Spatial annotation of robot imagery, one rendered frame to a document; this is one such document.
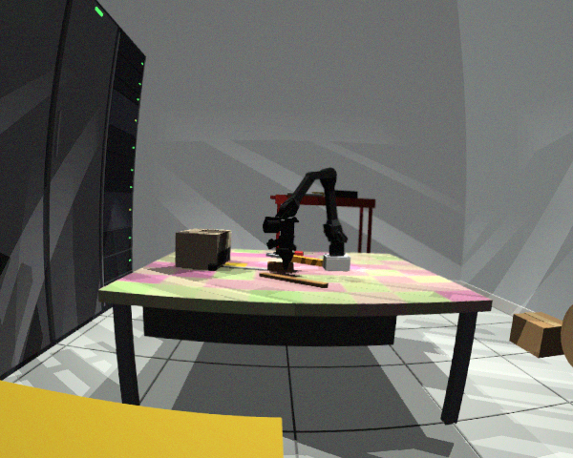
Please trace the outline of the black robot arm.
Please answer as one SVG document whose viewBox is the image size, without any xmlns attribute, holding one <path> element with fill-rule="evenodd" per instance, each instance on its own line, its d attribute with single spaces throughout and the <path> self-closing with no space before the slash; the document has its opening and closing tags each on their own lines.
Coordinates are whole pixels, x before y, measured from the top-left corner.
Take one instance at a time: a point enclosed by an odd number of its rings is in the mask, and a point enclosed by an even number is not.
<svg viewBox="0 0 573 458">
<path fill-rule="evenodd" d="M 265 233 L 294 233 L 294 222 L 299 220 L 294 217 L 299 209 L 300 202 L 313 181 L 320 179 L 321 184 L 325 188 L 325 198 L 327 206 L 327 223 L 324 224 L 324 233 L 328 240 L 331 241 L 329 246 L 329 254 L 331 257 L 344 257 L 344 243 L 348 238 L 343 234 L 342 227 L 338 221 L 334 186 L 336 183 L 337 173 L 333 168 L 324 168 L 319 172 L 309 172 L 302 179 L 294 193 L 288 198 L 279 208 L 277 215 L 272 217 L 265 217 L 263 230 Z M 289 219 L 293 217 L 292 219 Z M 284 220 L 281 220 L 284 219 Z M 281 238 L 269 239 L 266 243 L 268 250 L 274 247 L 282 247 Z"/>
</svg>

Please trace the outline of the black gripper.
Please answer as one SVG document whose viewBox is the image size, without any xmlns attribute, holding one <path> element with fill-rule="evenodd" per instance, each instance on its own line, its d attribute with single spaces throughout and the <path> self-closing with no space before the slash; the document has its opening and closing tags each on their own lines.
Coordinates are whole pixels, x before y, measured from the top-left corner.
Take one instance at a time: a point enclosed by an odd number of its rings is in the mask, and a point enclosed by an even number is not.
<svg viewBox="0 0 573 458">
<path fill-rule="evenodd" d="M 279 247 L 276 250 L 276 255 L 282 258 L 284 270 L 287 270 L 288 265 L 295 254 L 294 252 L 292 252 L 292 250 L 296 251 L 296 245 L 293 244 L 294 233 L 293 234 L 281 233 L 280 238 L 282 242 L 282 247 Z"/>
</svg>

